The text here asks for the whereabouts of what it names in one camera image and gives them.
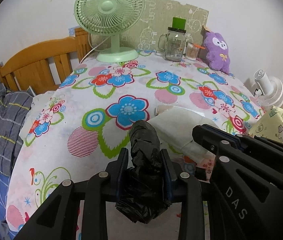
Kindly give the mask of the black plastic bag roll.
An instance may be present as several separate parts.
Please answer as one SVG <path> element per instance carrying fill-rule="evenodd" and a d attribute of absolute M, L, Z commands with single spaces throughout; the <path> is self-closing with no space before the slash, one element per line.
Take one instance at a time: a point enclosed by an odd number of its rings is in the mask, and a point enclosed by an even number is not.
<path fill-rule="evenodd" d="M 133 166 L 123 174 L 116 208 L 132 222 L 147 224 L 171 205 L 160 141 L 144 120 L 133 124 L 129 138 Z"/>

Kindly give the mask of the white tissue pack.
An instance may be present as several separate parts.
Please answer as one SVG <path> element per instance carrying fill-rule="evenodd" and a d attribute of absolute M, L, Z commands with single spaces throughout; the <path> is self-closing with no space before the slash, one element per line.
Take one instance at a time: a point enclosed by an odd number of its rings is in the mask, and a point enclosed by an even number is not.
<path fill-rule="evenodd" d="M 192 130 L 197 125 L 208 124 L 216 128 L 212 120 L 192 110 L 174 106 L 148 120 L 148 123 L 154 127 L 161 141 L 197 164 L 214 157 L 209 150 L 194 142 L 192 137 Z"/>

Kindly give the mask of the yellow cartoon storage box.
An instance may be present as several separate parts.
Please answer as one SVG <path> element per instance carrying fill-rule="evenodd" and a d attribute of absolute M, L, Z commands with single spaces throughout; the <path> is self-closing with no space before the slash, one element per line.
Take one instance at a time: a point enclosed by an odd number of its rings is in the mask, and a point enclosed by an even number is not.
<path fill-rule="evenodd" d="M 252 126 L 248 134 L 283 144 L 283 109 L 273 106 Z"/>

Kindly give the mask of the pink tissue pack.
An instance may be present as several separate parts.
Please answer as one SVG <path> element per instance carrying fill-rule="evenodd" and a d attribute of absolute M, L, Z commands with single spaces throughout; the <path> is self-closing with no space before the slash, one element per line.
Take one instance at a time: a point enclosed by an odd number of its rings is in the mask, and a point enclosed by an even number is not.
<path fill-rule="evenodd" d="M 215 164 L 215 155 L 208 152 L 199 163 L 192 160 L 190 157 L 183 156 L 182 168 L 185 172 L 196 177 L 198 180 L 208 182 L 212 175 L 212 170 Z"/>

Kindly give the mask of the white standing fan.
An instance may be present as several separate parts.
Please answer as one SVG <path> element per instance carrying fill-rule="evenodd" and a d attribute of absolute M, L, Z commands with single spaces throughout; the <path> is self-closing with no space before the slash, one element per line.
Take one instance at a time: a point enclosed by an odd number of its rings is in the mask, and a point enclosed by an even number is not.
<path fill-rule="evenodd" d="M 283 105 L 283 83 L 274 76 L 268 76 L 262 69 L 254 74 L 255 79 L 255 97 L 259 105 L 266 111 L 273 106 L 281 107 Z"/>

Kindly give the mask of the floral tablecloth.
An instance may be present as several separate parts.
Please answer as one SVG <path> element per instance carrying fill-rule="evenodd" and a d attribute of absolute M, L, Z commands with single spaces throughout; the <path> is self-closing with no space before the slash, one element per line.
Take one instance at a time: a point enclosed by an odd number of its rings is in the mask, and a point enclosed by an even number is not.
<path fill-rule="evenodd" d="M 187 108 L 230 134 L 247 133 L 263 109 L 232 74 L 201 60 L 166 61 L 150 51 L 136 60 L 101 63 L 91 56 L 35 111 L 23 135 L 6 202 L 18 232 L 64 180 L 89 179 L 129 147 L 129 130 L 159 106 Z"/>

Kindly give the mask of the purple bunny plush toy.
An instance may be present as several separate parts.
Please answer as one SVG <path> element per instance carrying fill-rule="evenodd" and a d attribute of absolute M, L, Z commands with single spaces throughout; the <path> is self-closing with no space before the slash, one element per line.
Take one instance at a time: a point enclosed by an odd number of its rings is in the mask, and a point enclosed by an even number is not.
<path fill-rule="evenodd" d="M 205 29 L 203 45 L 206 48 L 206 60 L 212 70 L 230 73 L 229 48 L 220 33 Z"/>

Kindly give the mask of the toothpick jar orange lid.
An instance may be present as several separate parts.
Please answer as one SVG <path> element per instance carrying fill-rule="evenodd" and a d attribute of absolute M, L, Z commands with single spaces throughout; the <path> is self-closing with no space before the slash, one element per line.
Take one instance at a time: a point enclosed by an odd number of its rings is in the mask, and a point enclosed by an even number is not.
<path fill-rule="evenodd" d="M 195 43 L 187 42 L 186 43 L 186 51 L 185 58 L 188 60 L 196 61 L 198 54 L 201 50 L 205 50 L 205 47 L 200 46 Z"/>

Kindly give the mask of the grey plaid pillow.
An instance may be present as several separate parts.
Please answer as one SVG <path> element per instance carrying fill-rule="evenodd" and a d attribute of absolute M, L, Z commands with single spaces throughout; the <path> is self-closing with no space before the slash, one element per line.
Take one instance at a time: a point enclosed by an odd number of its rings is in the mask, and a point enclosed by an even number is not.
<path fill-rule="evenodd" d="M 11 176 L 23 141 L 19 136 L 34 94 L 28 90 L 11 91 L 0 83 L 0 173 Z"/>

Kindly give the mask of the glass mason jar mug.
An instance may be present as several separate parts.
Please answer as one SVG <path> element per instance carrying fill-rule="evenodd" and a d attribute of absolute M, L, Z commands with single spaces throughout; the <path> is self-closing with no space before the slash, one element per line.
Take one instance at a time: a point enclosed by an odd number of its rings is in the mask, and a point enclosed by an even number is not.
<path fill-rule="evenodd" d="M 158 50 L 168 61 L 180 62 L 186 43 L 186 30 L 168 27 L 167 33 L 162 34 L 158 41 Z"/>

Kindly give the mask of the green cup on jar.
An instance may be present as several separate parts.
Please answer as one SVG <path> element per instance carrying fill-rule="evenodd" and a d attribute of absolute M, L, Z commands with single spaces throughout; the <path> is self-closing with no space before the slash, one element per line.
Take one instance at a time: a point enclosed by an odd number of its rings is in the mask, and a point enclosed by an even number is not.
<path fill-rule="evenodd" d="M 179 30 L 185 30 L 186 25 L 186 19 L 174 17 L 172 19 L 172 28 L 179 29 Z"/>

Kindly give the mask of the green desk fan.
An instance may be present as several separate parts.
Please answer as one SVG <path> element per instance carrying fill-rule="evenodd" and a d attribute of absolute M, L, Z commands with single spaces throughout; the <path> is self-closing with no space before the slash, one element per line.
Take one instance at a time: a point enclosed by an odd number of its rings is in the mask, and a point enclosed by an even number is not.
<path fill-rule="evenodd" d="M 88 33 L 110 38 L 110 47 L 99 52 L 96 60 L 117 63 L 137 59 L 135 49 L 120 46 L 120 34 L 138 22 L 144 9 L 144 0 L 76 0 L 74 15 Z"/>

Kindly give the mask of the green cartoon wall panel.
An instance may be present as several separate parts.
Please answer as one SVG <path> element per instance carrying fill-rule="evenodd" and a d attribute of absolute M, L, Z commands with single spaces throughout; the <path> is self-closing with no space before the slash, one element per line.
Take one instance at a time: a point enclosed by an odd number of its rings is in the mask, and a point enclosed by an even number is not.
<path fill-rule="evenodd" d="M 160 35 L 172 27 L 174 17 L 186 20 L 186 40 L 201 45 L 209 11 L 174 0 L 145 0 L 145 9 L 138 22 L 120 34 L 120 46 L 136 50 L 157 50 L 164 45 Z"/>

